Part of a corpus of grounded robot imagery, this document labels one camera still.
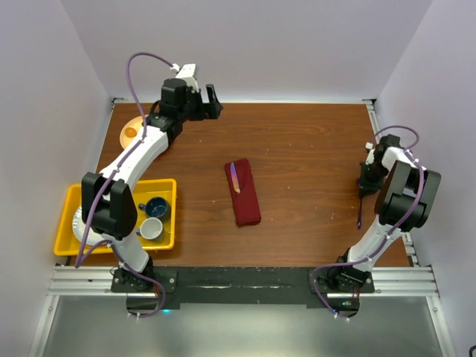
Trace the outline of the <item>yellow plastic bin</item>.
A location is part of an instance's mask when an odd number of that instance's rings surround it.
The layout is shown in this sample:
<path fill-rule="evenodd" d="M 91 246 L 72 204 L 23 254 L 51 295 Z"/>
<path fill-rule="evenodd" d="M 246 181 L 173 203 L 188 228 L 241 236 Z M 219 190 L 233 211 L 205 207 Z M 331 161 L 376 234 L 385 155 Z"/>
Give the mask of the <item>yellow plastic bin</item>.
<path fill-rule="evenodd" d="M 175 244 L 176 226 L 176 198 L 177 183 L 172 178 L 141 180 L 132 193 L 135 204 L 147 203 L 152 197 L 165 198 L 171 207 L 168 220 L 164 221 L 164 232 L 160 240 L 149 241 L 142 237 L 139 241 L 146 251 L 170 250 Z M 59 221 L 57 236 L 54 243 L 54 254 L 59 257 L 75 256 L 80 247 L 80 242 L 72 231 L 72 219 L 75 211 L 81 205 L 81 185 L 73 184 L 69 187 L 62 215 Z"/>

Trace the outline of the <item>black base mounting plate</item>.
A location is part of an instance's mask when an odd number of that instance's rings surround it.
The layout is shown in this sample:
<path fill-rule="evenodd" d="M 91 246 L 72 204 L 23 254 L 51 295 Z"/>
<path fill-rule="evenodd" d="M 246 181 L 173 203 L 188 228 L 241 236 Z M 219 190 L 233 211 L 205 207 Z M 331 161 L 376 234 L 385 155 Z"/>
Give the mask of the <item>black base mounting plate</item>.
<path fill-rule="evenodd" d="M 158 267 L 154 279 L 164 287 L 165 309 L 185 304 L 305 305 L 323 308 L 315 292 L 318 287 L 329 304 L 340 311 L 354 312 L 357 297 L 375 292 L 371 274 L 363 285 L 327 281 L 327 271 L 314 275 L 308 267 Z"/>

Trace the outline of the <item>purple iridescent utensil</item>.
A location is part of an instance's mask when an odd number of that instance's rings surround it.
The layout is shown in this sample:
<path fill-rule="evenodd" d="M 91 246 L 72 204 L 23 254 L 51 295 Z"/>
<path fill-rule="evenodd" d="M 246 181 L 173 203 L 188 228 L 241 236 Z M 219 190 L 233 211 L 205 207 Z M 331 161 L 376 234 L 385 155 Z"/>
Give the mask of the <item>purple iridescent utensil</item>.
<path fill-rule="evenodd" d="M 364 188 L 361 185 L 361 179 L 357 179 L 358 184 L 358 198 L 359 198 L 359 209 L 358 209 L 358 218 L 357 218 L 357 229 L 361 230 L 362 227 L 362 202 L 364 198 Z"/>

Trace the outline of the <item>dark red cloth napkin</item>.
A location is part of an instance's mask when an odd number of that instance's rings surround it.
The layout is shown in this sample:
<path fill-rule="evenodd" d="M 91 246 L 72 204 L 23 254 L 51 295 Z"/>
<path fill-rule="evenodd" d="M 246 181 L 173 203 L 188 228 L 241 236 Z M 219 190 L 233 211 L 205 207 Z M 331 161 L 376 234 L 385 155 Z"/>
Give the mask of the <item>dark red cloth napkin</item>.
<path fill-rule="evenodd" d="M 247 158 L 233 161 L 239 179 L 240 194 L 237 194 L 233 189 L 230 174 L 231 162 L 226 163 L 224 169 L 228 180 L 236 224 L 238 227 L 257 225 L 261 222 L 261 213 L 250 162 Z"/>

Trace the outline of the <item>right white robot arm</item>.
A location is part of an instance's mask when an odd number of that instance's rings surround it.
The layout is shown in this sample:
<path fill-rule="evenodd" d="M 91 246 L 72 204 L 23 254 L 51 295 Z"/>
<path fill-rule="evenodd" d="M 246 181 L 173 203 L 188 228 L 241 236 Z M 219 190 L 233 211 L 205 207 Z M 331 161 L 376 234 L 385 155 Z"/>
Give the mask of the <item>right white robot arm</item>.
<path fill-rule="evenodd" d="M 353 292 L 370 278 L 376 261 L 393 242 L 428 220 L 442 176 L 419 164 L 400 137 L 385 135 L 375 146 L 367 146 L 367 159 L 361 164 L 359 196 L 377 193 L 376 214 L 363 237 L 327 273 L 331 287 Z"/>

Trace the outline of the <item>dark blue mug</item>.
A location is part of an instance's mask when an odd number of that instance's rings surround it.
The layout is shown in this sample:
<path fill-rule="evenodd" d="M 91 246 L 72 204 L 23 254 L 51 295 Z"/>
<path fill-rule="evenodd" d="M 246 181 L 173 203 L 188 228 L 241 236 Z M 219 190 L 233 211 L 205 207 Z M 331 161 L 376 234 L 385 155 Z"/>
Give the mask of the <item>dark blue mug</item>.
<path fill-rule="evenodd" d="M 171 207 L 168 201 L 160 196 L 152 197 L 147 203 L 140 203 L 138 209 L 142 210 L 147 217 L 168 220 Z"/>

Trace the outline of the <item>white paper plate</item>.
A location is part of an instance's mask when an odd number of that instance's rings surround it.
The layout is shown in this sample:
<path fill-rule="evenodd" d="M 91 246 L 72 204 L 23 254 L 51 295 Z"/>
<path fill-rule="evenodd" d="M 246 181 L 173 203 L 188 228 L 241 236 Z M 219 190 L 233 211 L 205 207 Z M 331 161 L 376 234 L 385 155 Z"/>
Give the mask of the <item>white paper plate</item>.
<path fill-rule="evenodd" d="M 82 220 L 81 206 L 79 206 L 77 210 L 75 211 L 71 225 L 72 225 L 72 231 L 74 236 L 78 239 L 79 242 L 81 242 L 83 238 L 83 234 L 86 231 L 86 224 Z M 93 246 L 101 240 L 102 240 L 102 236 L 94 232 L 90 228 L 88 236 L 87 236 L 87 240 L 86 240 L 86 245 Z"/>

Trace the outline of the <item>orange plastic spoon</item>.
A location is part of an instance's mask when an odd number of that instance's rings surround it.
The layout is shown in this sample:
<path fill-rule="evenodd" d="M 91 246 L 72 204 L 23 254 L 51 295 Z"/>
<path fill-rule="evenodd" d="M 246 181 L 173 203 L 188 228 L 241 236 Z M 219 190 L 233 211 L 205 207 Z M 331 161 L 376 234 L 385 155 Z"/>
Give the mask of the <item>orange plastic spoon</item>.
<path fill-rule="evenodd" d="M 134 138 L 137 135 L 137 130 L 133 127 L 127 127 L 124 130 L 124 135 L 128 138 Z"/>

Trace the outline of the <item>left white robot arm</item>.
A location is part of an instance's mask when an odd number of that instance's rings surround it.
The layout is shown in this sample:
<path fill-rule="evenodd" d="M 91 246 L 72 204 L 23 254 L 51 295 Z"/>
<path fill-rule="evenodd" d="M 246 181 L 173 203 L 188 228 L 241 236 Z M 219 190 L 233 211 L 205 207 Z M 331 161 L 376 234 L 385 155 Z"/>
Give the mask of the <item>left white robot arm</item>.
<path fill-rule="evenodd" d="M 76 266 L 93 250 L 86 247 L 89 234 L 100 235 L 99 243 L 109 245 L 119 270 L 138 292 L 157 289 L 151 257 L 142 248 L 135 225 L 138 212 L 132 192 L 151 163 L 181 134 L 187 120 L 213 120 L 222 104 L 212 84 L 206 85 L 208 101 L 186 80 L 164 81 L 161 97 L 142 117 L 142 127 L 131 144 L 100 173 L 86 173 L 81 181 L 81 214 L 85 225 Z"/>

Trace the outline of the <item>grey white mug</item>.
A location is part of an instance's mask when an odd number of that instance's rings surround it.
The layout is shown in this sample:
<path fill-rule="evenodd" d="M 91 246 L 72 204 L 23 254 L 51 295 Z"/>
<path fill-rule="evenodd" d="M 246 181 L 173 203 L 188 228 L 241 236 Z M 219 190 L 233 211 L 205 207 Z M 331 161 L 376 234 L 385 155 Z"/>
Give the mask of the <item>grey white mug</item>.
<path fill-rule="evenodd" d="M 164 225 L 162 221 L 155 217 L 145 219 L 135 233 L 149 241 L 160 240 L 163 236 Z"/>

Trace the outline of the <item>orange round plate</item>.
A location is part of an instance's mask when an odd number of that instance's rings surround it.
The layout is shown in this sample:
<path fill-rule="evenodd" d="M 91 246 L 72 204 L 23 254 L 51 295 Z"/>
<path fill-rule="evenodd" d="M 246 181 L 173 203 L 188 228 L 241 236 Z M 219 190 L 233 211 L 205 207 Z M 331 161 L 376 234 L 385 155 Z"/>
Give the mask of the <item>orange round plate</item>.
<path fill-rule="evenodd" d="M 141 116 L 137 116 L 128 121 L 120 131 L 119 141 L 120 146 L 126 149 L 131 142 L 136 138 L 141 128 L 143 127 L 143 120 Z"/>

